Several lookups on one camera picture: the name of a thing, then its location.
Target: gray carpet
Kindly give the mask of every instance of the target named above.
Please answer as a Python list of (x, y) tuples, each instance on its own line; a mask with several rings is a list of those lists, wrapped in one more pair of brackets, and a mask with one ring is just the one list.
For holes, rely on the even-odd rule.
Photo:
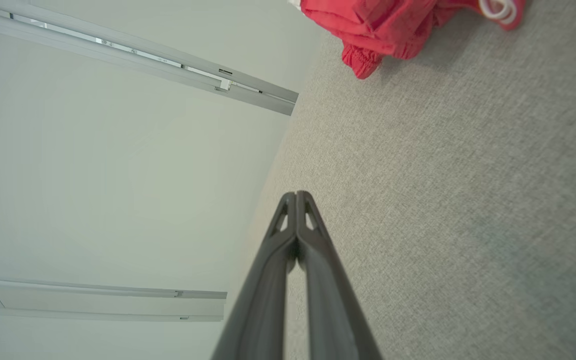
[[(576, 359), (576, 1), (529, 1), (514, 32), (462, 11), (368, 80), (341, 49), (299, 96), (240, 278), (305, 189), (384, 358)], [(296, 269), (286, 357), (306, 359)]]

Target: red clothing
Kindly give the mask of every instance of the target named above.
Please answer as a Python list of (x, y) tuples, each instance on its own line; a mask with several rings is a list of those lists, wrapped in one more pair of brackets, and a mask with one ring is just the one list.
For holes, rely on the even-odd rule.
[[(510, 30), (521, 21), (525, 0)], [(441, 27), (462, 8), (482, 13), (479, 0), (301, 0), (301, 11), (343, 40), (343, 62), (359, 79), (375, 71), (385, 55), (412, 59), (433, 27)]]

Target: white drawstring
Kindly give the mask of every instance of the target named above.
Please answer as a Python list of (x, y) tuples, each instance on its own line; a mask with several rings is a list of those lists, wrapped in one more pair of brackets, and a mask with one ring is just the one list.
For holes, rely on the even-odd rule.
[[(490, 2), (501, 4), (503, 8), (498, 13), (494, 13), (490, 8)], [(479, 7), (486, 18), (499, 20), (502, 24), (510, 24), (517, 17), (517, 6), (513, 0), (479, 0)]]

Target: white cord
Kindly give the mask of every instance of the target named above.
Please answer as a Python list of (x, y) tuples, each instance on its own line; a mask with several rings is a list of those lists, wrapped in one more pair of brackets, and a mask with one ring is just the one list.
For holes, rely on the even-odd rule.
[[(490, 2), (503, 5), (498, 13), (494, 13), (490, 8)], [(479, 0), (479, 7), (486, 18), (499, 20), (502, 24), (510, 24), (517, 17), (517, 6), (513, 0)]]

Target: red garment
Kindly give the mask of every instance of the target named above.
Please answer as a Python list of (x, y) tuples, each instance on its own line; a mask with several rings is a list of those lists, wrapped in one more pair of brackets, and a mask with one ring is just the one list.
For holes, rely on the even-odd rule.
[[(511, 30), (521, 21), (525, 0)], [(479, 0), (301, 0), (301, 11), (343, 41), (343, 62), (366, 79), (385, 55), (412, 59), (422, 50), (432, 27), (443, 26), (457, 11), (482, 13)]]

